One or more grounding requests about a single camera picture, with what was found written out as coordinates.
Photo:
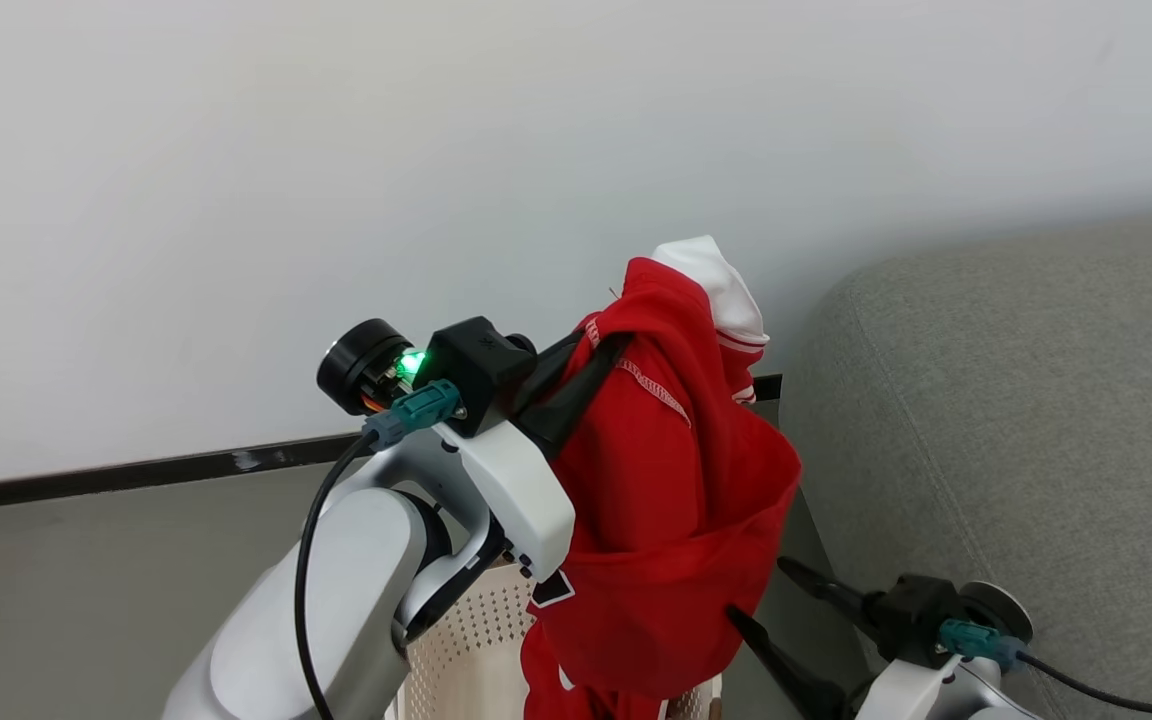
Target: red clothing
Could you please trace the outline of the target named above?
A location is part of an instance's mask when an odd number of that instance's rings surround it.
[[[585,324],[568,377],[602,338],[635,339],[553,462],[576,509],[562,566],[573,596],[530,607],[526,720],[657,720],[660,702],[736,655],[723,607],[753,615],[801,468],[733,400],[751,400],[761,347],[713,318],[699,285],[637,258],[621,300]]]

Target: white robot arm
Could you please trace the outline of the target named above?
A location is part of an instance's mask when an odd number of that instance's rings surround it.
[[[840,612],[890,661],[852,715],[852,698],[840,687],[795,661],[744,612],[728,609],[745,644],[806,720],[1037,718],[998,689],[1000,662],[1010,669],[1016,651],[1033,638],[1024,607],[1002,589],[987,583],[956,589],[947,579],[902,575],[888,592],[862,593],[790,558],[776,566]],[[975,657],[964,657],[969,652]]]
[[[408,644],[497,558],[511,553],[521,573],[537,579],[566,559],[575,511],[547,457],[561,450],[627,344],[627,338],[605,338],[594,359],[556,387],[577,340],[573,334],[538,355],[524,338],[500,338],[475,318],[435,333],[429,357],[412,363],[411,343],[387,323],[369,320],[329,350],[319,384],[349,414],[397,410],[406,402],[400,397],[418,397],[412,387],[430,382],[454,382],[460,393],[454,415],[431,425],[433,432],[394,438],[331,488],[317,515],[303,617],[317,683],[339,720],[384,717],[408,674]],[[460,550],[450,546],[437,506],[467,530]],[[291,547],[225,620],[173,689],[164,720],[319,717],[293,624],[298,551]],[[846,585],[805,569],[787,573],[817,597],[842,598],[840,609],[861,620],[855,598],[833,592],[850,591]],[[771,646],[752,619],[737,612],[732,621],[801,708],[806,698],[810,720],[840,720],[850,710],[841,691]],[[995,662],[941,655],[923,665],[892,662],[870,688],[859,720],[1033,717],[996,690]],[[948,676],[954,682],[946,683]],[[814,703],[823,688],[826,702]]]
[[[439,520],[397,491],[408,483],[468,530],[465,546],[431,556],[439,529],[429,523]],[[445,425],[412,434],[338,484],[306,585],[308,637],[335,717],[382,715],[407,676],[407,643],[430,619],[510,546],[547,578],[567,555],[573,523],[544,456],[508,423],[475,438]],[[296,560],[293,547],[247,593],[173,689],[165,720],[314,717],[291,631]]]

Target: laundry basket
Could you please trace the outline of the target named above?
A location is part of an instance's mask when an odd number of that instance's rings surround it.
[[[521,720],[526,681],[518,650],[535,623],[532,583],[517,568],[483,574],[465,596],[407,649],[407,676],[388,717],[397,720]],[[670,720],[708,720],[721,694],[713,679],[669,702]]]

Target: gray sofa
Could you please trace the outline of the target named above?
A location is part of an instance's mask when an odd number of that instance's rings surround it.
[[[839,577],[996,583],[1034,655],[1152,702],[1152,218],[854,274],[801,339],[781,425]],[[1005,683],[1047,720],[1139,717]]]

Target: black baseboard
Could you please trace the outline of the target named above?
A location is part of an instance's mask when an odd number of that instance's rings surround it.
[[[781,397],[781,376],[755,378],[755,395],[759,401]],[[202,455],[132,462],[128,465],[74,470],[71,473],[1,480],[0,506],[317,465],[338,460],[355,438],[357,433],[298,439],[237,450],[207,452]]]

